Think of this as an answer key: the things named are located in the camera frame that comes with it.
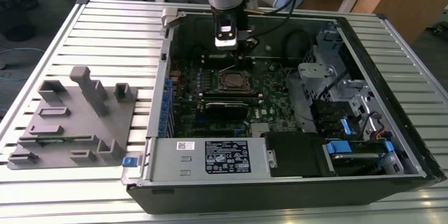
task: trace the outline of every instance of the metal bracket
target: metal bracket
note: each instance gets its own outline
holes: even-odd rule
[[[318,63],[301,63],[298,64],[300,76],[308,78],[325,78],[330,74],[326,66]]]
[[[170,28],[178,18],[178,9],[174,7],[166,7],[161,12],[161,26],[164,29]]]

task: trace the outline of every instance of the black cable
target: black cable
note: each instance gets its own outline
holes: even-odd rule
[[[324,88],[324,90],[321,91],[321,93],[317,96],[317,100],[322,97],[322,95],[332,89],[332,87],[334,87],[334,85],[342,80],[344,76],[348,74],[348,70],[345,69],[345,71],[336,77],[336,79],[333,80],[333,82]]]
[[[304,45],[304,38],[306,38],[306,44],[309,44],[309,47],[306,47],[306,52],[309,51],[310,47],[313,46],[313,40],[312,38],[309,37],[309,34],[305,30],[302,30],[301,28],[296,28],[294,30],[292,30],[286,35],[285,37],[282,38],[281,40],[281,48],[282,48],[282,55],[281,55],[281,58],[282,60],[286,60],[288,59],[288,44],[289,44],[289,40],[292,38],[292,36],[297,34],[297,35],[301,35],[300,39],[301,39],[301,42],[300,42],[300,45]],[[304,52],[302,50],[298,50],[297,51],[297,54],[301,55]]]
[[[358,138],[357,138],[357,141],[358,142],[362,142],[362,137],[364,137],[364,130],[365,130],[365,127],[366,127],[366,124],[369,122],[369,118],[372,115],[377,114],[377,111],[372,111],[370,113],[366,114],[366,118],[364,120],[364,123],[362,123],[362,126],[361,126],[361,130],[358,132]]]
[[[258,37],[258,36],[261,36],[261,35],[265,35],[265,34],[270,33],[272,31],[274,31],[274,30],[277,30],[280,27],[282,27],[284,24],[288,23],[289,18],[290,18],[290,16],[292,16],[292,12],[294,11],[296,1],[297,1],[297,0],[292,0],[292,3],[290,3],[290,9],[289,9],[288,15],[286,15],[286,17],[282,19],[281,23],[280,23],[277,26],[274,26],[274,27],[272,27],[270,29],[268,29],[266,31],[262,31],[262,32],[260,32],[260,33],[257,33],[257,34],[252,34],[249,38],[254,38],[254,37]]]
[[[282,11],[290,5],[292,1],[293,0],[288,0],[286,3],[278,9],[276,9],[276,10],[273,10],[270,12],[264,13],[264,16],[269,16],[269,15],[276,14],[280,11]]]

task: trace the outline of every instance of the floor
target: floor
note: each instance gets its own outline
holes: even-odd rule
[[[38,0],[40,6],[28,11],[28,15],[37,29],[36,36],[24,42],[8,42],[0,36],[0,47],[18,48],[33,47],[46,49],[57,30],[68,16],[76,0]],[[206,0],[170,0],[184,3],[206,3]],[[448,39],[434,37],[425,31],[412,46],[432,74],[441,85],[448,88]],[[40,60],[41,54],[36,51],[12,51],[0,55],[6,63],[6,68],[0,70],[0,77],[26,78]],[[20,92],[24,81],[0,80],[0,116],[6,110]]]

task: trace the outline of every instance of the blue tab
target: blue tab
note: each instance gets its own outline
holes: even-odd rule
[[[350,134],[352,134],[352,131],[350,131],[350,127],[348,127],[346,120],[345,120],[345,119],[341,119],[341,123],[342,123],[342,126],[344,126],[345,134],[346,134],[346,135],[350,135]]]
[[[122,167],[137,167],[138,166],[138,158],[137,157],[125,157],[122,158]]]
[[[385,141],[385,148],[388,152],[392,152],[394,150],[392,142],[390,141]]]
[[[328,151],[328,154],[333,154],[336,152],[332,144],[326,144],[326,151]]]
[[[328,153],[352,153],[352,148],[349,147],[348,141],[344,140],[336,140],[330,141],[326,144],[326,150]]]

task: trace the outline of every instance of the warning label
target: warning label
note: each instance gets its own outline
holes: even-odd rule
[[[208,174],[249,173],[246,141],[206,141],[205,171]]]

